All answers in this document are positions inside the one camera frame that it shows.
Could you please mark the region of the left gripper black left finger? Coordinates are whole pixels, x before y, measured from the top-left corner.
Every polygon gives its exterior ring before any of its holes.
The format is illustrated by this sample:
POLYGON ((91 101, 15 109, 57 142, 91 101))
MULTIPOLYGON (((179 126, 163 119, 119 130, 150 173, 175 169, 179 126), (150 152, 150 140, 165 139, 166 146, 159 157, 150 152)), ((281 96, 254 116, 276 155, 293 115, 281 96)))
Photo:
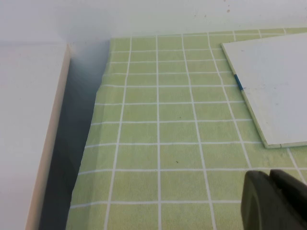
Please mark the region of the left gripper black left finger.
POLYGON ((283 207, 276 187, 261 171, 245 174, 241 216, 245 230, 282 230, 283 207))

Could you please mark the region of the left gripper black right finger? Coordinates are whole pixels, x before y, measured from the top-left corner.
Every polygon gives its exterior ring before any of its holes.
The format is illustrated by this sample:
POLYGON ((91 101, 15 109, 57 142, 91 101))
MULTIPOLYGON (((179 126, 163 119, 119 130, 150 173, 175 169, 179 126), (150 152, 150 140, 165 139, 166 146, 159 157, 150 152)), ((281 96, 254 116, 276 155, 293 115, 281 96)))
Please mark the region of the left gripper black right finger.
POLYGON ((271 170, 269 178, 277 187, 291 215, 307 229, 307 185, 283 170, 271 170))

